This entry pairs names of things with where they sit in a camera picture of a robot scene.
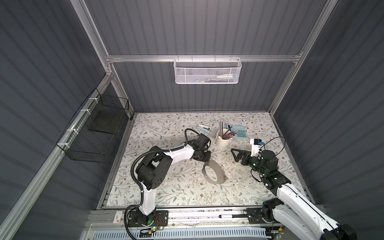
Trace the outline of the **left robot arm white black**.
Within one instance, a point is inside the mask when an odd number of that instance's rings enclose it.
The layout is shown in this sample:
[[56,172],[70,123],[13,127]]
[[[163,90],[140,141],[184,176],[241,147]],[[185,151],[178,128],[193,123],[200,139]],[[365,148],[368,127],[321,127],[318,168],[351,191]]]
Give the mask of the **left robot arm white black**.
[[140,204],[134,207],[141,221],[149,226],[156,215],[156,189],[165,180],[170,166],[180,161],[193,159],[198,162],[209,162],[211,158],[211,139],[198,134],[173,149],[152,147],[148,152],[137,157],[131,166],[131,177],[140,188]]

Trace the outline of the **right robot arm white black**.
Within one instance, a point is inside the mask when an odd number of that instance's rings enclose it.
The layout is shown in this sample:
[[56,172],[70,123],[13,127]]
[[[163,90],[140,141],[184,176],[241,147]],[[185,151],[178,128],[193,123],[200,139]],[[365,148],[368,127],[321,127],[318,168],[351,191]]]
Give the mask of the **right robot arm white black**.
[[356,240],[357,233],[347,224],[341,225],[303,196],[278,169],[273,151],[257,153],[231,150],[237,163],[249,166],[259,174],[258,182],[274,194],[263,203],[261,216],[266,222],[277,221],[301,240]]

